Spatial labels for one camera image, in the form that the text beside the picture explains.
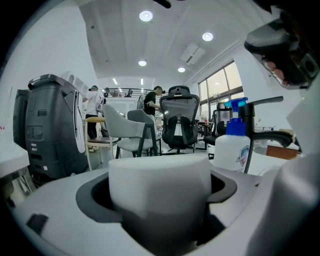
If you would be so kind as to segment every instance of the spray bottle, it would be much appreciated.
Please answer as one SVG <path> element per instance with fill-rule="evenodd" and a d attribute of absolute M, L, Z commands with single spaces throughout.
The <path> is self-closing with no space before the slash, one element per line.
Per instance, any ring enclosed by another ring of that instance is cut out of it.
<path fill-rule="evenodd" d="M 239 118 L 238 108 L 246 104 L 247 97 L 226 102 L 232 107 L 233 118 L 226 125 L 226 135 L 215 141 L 213 166 L 244 173 L 250 147 L 250 138 L 246 136 L 246 124 Z"/>

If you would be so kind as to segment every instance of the window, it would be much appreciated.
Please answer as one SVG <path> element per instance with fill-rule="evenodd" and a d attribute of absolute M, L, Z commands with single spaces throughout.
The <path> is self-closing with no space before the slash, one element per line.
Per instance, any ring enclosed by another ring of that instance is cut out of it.
<path fill-rule="evenodd" d="M 224 70 L 226 73 L 226 77 L 228 79 L 230 89 L 234 89 L 242 86 L 240 75 L 235 62 L 226 66 Z"/>
<path fill-rule="evenodd" d="M 199 84 L 199 90 L 200 90 L 200 101 L 208 99 L 206 80 L 204 80 L 202 83 Z"/>
<path fill-rule="evenodd" d="M 232 62 L 199 83 L 200 115 L 210 119 L 217 102 L 244 97 L 236 63 Z"/>
<path fill-rule="evenodd" d="M 208 79 L 209 98 L 217 97 L 219 94 L 228 91 L 228 83 L 225 71 L 221 69 Z"/>
<path fill-rule="evenodd" d="M 239 93 L 231 95 L 231 100 L 238 99 L 238 98 L 243 98 L 244 96 L 245 96 L 244 92 L 239 92 Z"/>
<path fill-rule="evenodd" d="M 201 105 L 200 114 L 204 119 L 209 119 L 209 107 L 208 103 Z"/>

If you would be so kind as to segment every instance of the blue bottle cap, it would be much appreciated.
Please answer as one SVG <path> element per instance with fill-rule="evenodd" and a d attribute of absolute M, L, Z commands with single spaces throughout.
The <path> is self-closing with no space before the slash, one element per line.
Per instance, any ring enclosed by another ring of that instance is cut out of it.
<path fill-rule="evenodd" d="M 232 118 L 226 124 L 226 135 L 245 136 L 246 123 L 242 122 L 241 118 Z"/>
<path fill-rule="evenodd" d="M 246 105 L 247 100 L 248 100 L 247 97 L 235 98 L 227 101 L 226 103 L 224 103 L 224 105 L 228 108 L 232 108 L 233 112 L 238 112 L 239 107 Z"/>

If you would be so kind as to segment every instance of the white cylindrical block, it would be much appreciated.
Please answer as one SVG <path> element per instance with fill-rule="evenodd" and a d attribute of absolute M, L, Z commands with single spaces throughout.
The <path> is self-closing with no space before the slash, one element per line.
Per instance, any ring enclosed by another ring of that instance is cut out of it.
<path fill-rule="evenodd" d="M 207 155 L 116 159 L 109 162 L 109 188 L 123 227 L 156 255 L 189 246 L 212 192 Z"/>

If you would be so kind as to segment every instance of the bottle label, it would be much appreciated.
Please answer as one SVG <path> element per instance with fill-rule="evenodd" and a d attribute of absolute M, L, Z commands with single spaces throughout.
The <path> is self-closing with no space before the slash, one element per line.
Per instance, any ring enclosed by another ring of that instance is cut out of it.
<path fill-rule="evenodd" d="M 242 167 L 245 167 L 247 163 L 248 155 L 249 155 L 249 146 L 245 146 L 243 149 L 240 150 L 240 154 L 237 157 L 235 162 L 236 163 L 239 162 Z M 237 170 L 237 172 L 243 173 L 244 168 Z"/>

